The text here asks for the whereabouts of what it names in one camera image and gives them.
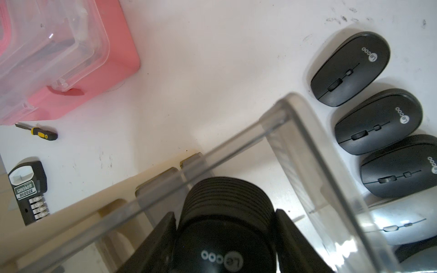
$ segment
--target pink storage box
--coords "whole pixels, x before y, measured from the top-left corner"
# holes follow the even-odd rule
[[[118,0],[0,0],[0,19],[0,124],[57,119],[139,69]]]

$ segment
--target white computer mouse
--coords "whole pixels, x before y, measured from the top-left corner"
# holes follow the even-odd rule
[[[403,245],[437,235],[437,186],[369,207],[389,245]]]

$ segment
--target clear plastic lid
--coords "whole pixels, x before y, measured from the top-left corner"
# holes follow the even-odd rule
[[[27,100],[43,87],[68,91],[108,52],[94,0],[0,0],[0,124],[34,111]]]
[[[79,260],[80,272],[95,272],[96,266],[104,267],[102,272],[115,272],[141,242],[124,247],[124,255],[120,254],[122,244],[117,244],[118,254],[111,257],[97,259],[90,253],[96,253],[96,247],[113,245],[112,238],[126,234],[131,221],[141,223],[147,218],[149,228],[143,231],[147,236],[168,211],[174,211],[178,219],[189,189],[209,176],[236,177],[258,185],[339,273],[400,271],[332,142],[298,95],[288,95],[257,123],[182,166],[181,171],[173,169],[139,185],[136,200],[20,272],[40,272],[58,265],[67,272],[72,268],[71,272],[79,272]],[[140,224],[129,225],[129,229],[134,226]]]

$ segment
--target white desk surface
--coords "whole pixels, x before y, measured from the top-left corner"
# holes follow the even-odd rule
[[[419,99],[418,132],[437,135],[437,1],[121,0],[121,6],[140,70],[59,120],[29,122],[56,128],[54,142],[0,127],[7,171],[29,157],[42,161],[51,212],[177,155],[206,153],[289,92],[305,97],[333,142],[336,119],[390,87]],[[388,66],[343,106],[318,102],[309,80],[359,31],[388,41]],[[365,192],[359,157],[335,146]]]

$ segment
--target wireless mouse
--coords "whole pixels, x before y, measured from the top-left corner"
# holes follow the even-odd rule
[[[366,188],[378,197],[402,197],[437,185],[437,138],[412,135],[361,163]]]
[[[341,44],[311,80],[316,99],[336,107],[373,82],[387,66],[390,48],[373,32],[360,32]]]
[[[335,125],[338,144],[352,155],[379,150],[404,139],[422,122],[420,102],[402,89],[371,96]]]
[[[370,206],[375,224],[389,245],[403,245],[437,235],[437,187]]]

